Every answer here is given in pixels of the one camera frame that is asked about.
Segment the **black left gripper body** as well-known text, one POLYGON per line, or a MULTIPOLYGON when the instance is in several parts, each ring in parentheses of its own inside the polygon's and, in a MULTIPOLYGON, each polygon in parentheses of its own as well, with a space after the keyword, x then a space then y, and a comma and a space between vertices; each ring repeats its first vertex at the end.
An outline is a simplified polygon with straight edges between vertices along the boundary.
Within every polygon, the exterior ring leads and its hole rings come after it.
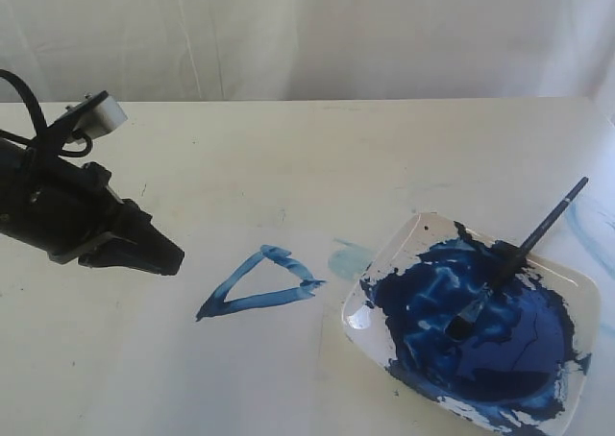
POLYGON ((42 147, 1 141, 1 233, 59 264, 95 260, 130 243, 111 171, 81 166, 42 147))

